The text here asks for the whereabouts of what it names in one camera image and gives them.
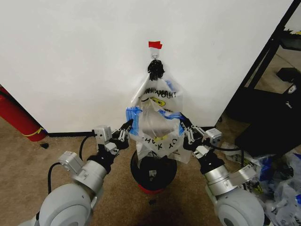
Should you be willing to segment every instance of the crumpled plastic bag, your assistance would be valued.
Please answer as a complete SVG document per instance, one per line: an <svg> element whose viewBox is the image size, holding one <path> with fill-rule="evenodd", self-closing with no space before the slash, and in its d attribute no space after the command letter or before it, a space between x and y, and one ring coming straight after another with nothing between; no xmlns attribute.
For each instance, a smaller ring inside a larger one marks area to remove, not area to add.
<svg viewBox="0 0 301 226"><path fill-rule="evenodd" d="M183 149L182 91L168 76L143 82L126 110L133 119L130 137L136 141L138 159L151 154L188 163L191 152Z"/></svg>

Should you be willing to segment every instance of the plastic bag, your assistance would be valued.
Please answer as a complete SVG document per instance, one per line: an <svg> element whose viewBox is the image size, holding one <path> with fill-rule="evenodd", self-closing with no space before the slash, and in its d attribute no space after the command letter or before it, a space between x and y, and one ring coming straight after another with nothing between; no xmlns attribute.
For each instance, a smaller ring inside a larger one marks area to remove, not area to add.
<svg viewBox="0 0 301 226"><path fill-rule="evenodd" d="M127 108L127 120L133 119L130 137L136 141L138 159L149 155L187 163L190 151L184 150L180 126L182 91L168 76L144 81Z"/></svg>
<svg viewBox="0 0 301 226"><path fill-rule="evenodd" d="M301 181L292 178L283 181L275 190L274 202L266 203L266 214L275 225L301 225Z"/></svg>

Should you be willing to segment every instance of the beige carpet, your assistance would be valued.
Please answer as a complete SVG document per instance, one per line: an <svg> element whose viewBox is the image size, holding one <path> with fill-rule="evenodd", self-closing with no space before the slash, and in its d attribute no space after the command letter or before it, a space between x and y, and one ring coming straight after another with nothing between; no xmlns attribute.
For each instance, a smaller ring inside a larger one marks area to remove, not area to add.
<svg viewBox="0 0 301 226"><path fill-rule="evenodd" d="M246 125L225 118L220 129L228 141ZM64 151L79 151L83 137L45 138L31 142L0 118L0 225L15 226L31 219L47 196L47 173ZM43 142L49 148L40 147ZM84 146L83 158L95 153L95 140L89 138ZM219 226L213 205L204 187L199 163L192 158L188 164L179 163L174 181L164 192L144 194L130 172L130 160L135 151L121 151L110 174L104 181L104 194L98 203L92 226ZM231 170L238 164L226 161ZM52 187L71 182L69 173L56 166L52 174Z"/></svg>

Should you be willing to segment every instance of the black cable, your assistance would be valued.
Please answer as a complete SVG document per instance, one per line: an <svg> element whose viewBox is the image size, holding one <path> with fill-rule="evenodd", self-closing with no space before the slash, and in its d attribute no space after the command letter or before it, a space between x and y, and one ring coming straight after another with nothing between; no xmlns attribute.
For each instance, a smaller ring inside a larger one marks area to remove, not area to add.
<svg viewBox="0 0 301 226"><path fill-rule="evenodd" d="M84 143L85 143L85 141L86 141L89 137L94 137L94 135L88 135L88 136L86 136L86 137L83 139L83 141L81 142L81 144L80 144L80 147L79 147L79 157L80 157L81 160L83 160L83 158L82 158L82 152L83 152Z"/></svg>
<svg viewBox="0 0 301 226"><path fill-rule="evenodd" d="M217 150L226 151L226 152L233 152L233 151L240 151L241 150L239 147L238 148L222 148L222 147L214 146L212 144L206 144L206 145L208 145L209 147L215 148Z"/></svg>
<svg viewBox="0 0 301 226"><path fill-rule="evenodd" d="M49 168L49 171L48 171L48 178L47 178L47 182L48 182L48 194L51 193L51 172L52 172L52 169L54 166L56 165L60 165L59 162L56 162L56 163L53 163L50 168Z"/></svg>

